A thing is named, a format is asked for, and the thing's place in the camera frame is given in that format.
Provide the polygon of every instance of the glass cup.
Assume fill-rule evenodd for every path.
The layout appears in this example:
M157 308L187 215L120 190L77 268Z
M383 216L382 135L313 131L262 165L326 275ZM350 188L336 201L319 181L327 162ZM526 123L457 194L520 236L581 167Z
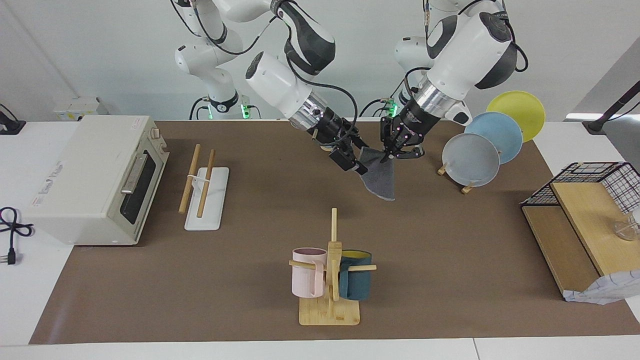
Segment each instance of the glass cup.
M613 230L619 238L627 241L640 240L640 208L635 209L625 221L616 221L613 223Z

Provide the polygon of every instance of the black stand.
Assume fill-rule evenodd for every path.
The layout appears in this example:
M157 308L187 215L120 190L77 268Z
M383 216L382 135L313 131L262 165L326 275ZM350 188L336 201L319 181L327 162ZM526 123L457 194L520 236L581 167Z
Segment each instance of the black stand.
M5 124L7 130L0 130L0 135L18 135L26 123L26 121L17 120L11 126Z
M626 105L629 100L631 100L634 96L636 96L640 92L640 81L638 81L634 86L631 86L631 89L627 90L615 104L611 105L607 111L605 111L602 116L596 121L583 121L582 125L584 126L589 134L591 135L606 135L604 131L602 131L602 127L604 123L611 120L611 117L618 112L618 110L622 109L624 105Z

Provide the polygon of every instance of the white stand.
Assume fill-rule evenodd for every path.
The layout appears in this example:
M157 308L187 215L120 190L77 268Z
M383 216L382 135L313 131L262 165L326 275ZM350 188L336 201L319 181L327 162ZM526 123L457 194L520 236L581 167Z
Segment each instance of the white stand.
M218 230L220 221L222 220L222 208L225 204L225 194L227 193L227 181L229 179L229 168L216 167L211 172L211 182L209 183L209 191L207 193L207 201L204 205L202 218L197 218L198 205L200 204L200 196L202 194L202 185L206 181L205 175L207 168L198 169L198 176L193 177L191 185L193 193L191 194L191 202L189 211L187 212L187 220L184 222L184 229L188 231L205 231Z

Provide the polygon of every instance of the wire basket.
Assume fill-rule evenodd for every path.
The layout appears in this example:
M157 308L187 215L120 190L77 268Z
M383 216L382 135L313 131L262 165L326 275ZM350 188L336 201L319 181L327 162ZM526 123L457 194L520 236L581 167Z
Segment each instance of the wire basket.
M630 213L640 205L640 175L630 163L572 163L520 206L558 206L553 183L602 183L620 210Z

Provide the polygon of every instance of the oven window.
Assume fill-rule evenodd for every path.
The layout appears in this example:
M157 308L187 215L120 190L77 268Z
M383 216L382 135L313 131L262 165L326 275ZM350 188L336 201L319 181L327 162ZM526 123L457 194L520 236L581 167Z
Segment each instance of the oven window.
M145 166L142 169L138 184L133 190L133 193L125 195L124 201L120 206L120 213L132 225L136 223L136 219L138 218L138 214L140 214L142 203L145 201L145 196L147 195L147 190L151 184L154 172L156 172L155 161L151 156L149 156L149 153L146 150L145 154L147 155L147 160L145 161Z

